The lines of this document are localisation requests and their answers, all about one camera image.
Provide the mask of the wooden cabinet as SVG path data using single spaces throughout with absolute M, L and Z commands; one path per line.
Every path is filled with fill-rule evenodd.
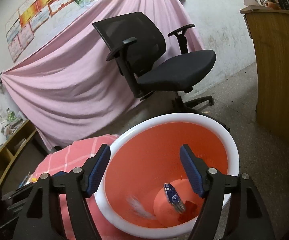
M 289 143 L 289 11 L 242 9 L 257 65 L 256 122 Z

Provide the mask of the wooden low shelf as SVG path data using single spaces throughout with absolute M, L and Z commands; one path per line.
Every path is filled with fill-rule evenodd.
M 26 120 L 0 147 L 0 188 L 16 163 L 18 157 L 37 133 L 36 127 Z

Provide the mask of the pink checked tablecloth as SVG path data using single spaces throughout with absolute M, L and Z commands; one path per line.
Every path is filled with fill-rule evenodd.
M 36 182 L 43 173 L 54 175 L 57 172 L 70 172 L 75 167 L 81 167 L 85 161 L 93 157 L 102 144 L 111 145 L 119 136 L 106 134 L 84 140 L 78 140 L 60 151 L 49 154 L 31 175 L 31 182 Z M 137 239 L 114 227 L 100 212 L 95 198 L 86 199 L 93 221 L 102 239 Z

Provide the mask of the pink hanging sheet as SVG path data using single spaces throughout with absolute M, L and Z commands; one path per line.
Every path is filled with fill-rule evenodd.
M 1 74 L 47 148 L 84 139 L 139 104 L 93 23 L 143 12 L 163 34 L 190 22 L 179 0 L 98 0 L 38 51 Z

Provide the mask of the blue snack wrapper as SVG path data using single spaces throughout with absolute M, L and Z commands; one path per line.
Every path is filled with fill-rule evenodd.
M 181 200 L 176 188 L 170 183 L 164 183 L 164 192 L 169 204 L 177 211 L 177 213 L 184 213 L 186 211 L 185 204 Z

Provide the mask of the black office chair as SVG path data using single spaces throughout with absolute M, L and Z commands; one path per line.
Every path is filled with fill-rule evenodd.
M 213 50 L 190 52 L 187 24 L 168 34 L 175 36 L 180 55 L 161 64 L 156 62 L 166 52 L 166 41 L 158 27 L 142 12 L 132 12 L 93 23 L 115 60 L 135 98 L 145 100 L 155 92 L 189 93 L 194 85 L 211 72 L 216 54 Z

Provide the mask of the wall certificates poster group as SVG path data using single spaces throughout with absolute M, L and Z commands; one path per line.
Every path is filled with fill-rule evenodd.
M 5 24 L 8 51 L 13 62 L 34 40 L 34 33 L 61 9 L 74 3 L 89 7 L 95 0 L 25 0 Z

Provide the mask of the red white-rimmed trash bin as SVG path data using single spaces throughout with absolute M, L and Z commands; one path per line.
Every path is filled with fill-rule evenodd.
M 192 113 L 157 116 L 127 130 L 111 145 L 111 158 L 95 193 L 96 204 L 117 229 L 146 239 L 172 238 L 192 230 L 195 220 L 179 223 L 163 196 L 172 184 L 182 200 L 201 206 L 180 161 L 180 148 L 223 174 L 237 176 L 238 149 L 231 134 L 209 117 Z

